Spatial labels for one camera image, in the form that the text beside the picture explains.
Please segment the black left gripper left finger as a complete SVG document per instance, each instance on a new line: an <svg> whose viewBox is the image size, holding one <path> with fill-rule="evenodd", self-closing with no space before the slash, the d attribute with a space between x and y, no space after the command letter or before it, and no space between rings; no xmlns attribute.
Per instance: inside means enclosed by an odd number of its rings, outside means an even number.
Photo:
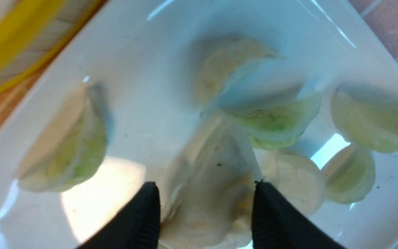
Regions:
<svg viewBox="0 0 398 249"><path fill-rule="evenodd" d="M161 202L155 182L145 182L134 197L79 249L156 249L161 232Z"/></svg>

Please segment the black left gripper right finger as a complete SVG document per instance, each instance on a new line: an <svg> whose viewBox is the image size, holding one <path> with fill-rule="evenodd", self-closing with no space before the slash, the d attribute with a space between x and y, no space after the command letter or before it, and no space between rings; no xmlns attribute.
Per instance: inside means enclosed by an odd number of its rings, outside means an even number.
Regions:
<svg viewBox="0 0 398 249"><path fill-rule="evenodd" d="M252 211L255 249L343 249L267 181L256 181Z"/></svg>

